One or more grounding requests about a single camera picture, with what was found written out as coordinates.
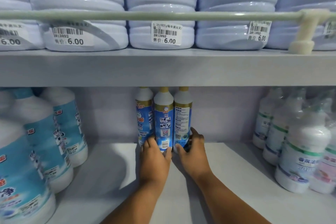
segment store shelf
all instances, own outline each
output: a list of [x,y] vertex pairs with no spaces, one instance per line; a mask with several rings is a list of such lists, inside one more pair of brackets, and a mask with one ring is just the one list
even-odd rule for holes
[[336,85],[336,52],[0,52],[0,86]]
[[[57,195],[58,208],[48,224],[98,224],[136,187],[136,144],[97,144],[76,169],[72,184]],[[294,194],[273,179],[274,169],[261,151],[243,143],[206,143],[215,175],[272,224],[335,223],[336,194]],[[212,223],[199,190],[173,156],[168,180],[151,223]]]

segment left hand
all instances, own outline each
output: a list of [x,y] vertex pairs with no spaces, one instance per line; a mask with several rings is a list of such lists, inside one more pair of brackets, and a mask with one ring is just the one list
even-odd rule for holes
[[171,147],[166,149],[166,155],[164,156],[155,141],[155,137],[151,136],[141,148],[140,160],[140,185],[151,184],[162,192],[168,177]]

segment green stripe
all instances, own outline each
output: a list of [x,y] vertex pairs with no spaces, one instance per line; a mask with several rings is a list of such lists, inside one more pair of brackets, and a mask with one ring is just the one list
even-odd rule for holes
[[326,151],[329,151],[331,154],[336,155],[336,151],[335,151],[335,150],[332,150],[332,149],[330,149],[330,148],[326,148],[325,150],[326,150]]
[[293,149],[296,150],[298,152],[301,152],[303,154],[309,155],[309,156],[323,156],[323,152],[322,153],[317,153],[317,152],[311,152],[311,151],[305,151],[300,149],[299,147],[296,147],[295,145],[292,145],[288,140],[287,140],[287,144]]
[[261,117],[263,117],[263,118],[267,118],[267,119],[270,119],[270,120],[272,120],[273,119],[273,117],[272,116],[267,116],[267,115],[264,115],[264,114],[262,114],[261,112],[259,112],[258,113]]
[[288,130],[283,129],[283,128],[280,128],[280,127],[278,127],[277,125],[274,125],[274,124],[273,124],[273,127],[274,127],[275,129],[281,131],[281,132],[288,133]]

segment barcode sticker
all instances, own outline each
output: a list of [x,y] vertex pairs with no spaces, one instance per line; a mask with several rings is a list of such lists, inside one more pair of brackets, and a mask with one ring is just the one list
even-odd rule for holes
[[247,39],[267,43],[271,25],[271,21],[251,21],[247,32]]
[[29,41],[25,24],[0,20],[0,45],[18,46],[22,39]]
[[328,21],[323,31],[324,39],[333,39],[336,37],[336,21]]
[[169,147],[169,141],[166,140],[166,141],[162,141],[162,149],[167,149]]
[[89,25],[88,22],[67,22],[66,26],[51,24],[49,31],[54,37],[55,44],[93,46],[93,35],[85,30]]
[[182,28],[182,25],[169,21],[152,21],[150,31],[152,43],[180,46],[182,44]]

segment right hand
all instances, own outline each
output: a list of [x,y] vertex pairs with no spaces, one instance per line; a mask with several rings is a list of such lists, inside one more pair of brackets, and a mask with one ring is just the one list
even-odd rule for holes
[[198,179],[212,174],[212,171],[205,153],[204,136],[198,134],[194,128],[191,128],[191,132],[190,140],[192,140],[192,144],[189,152],[186,152],[179,144],[176,144],[175,147],[180,155],[184,169],[197,183]]

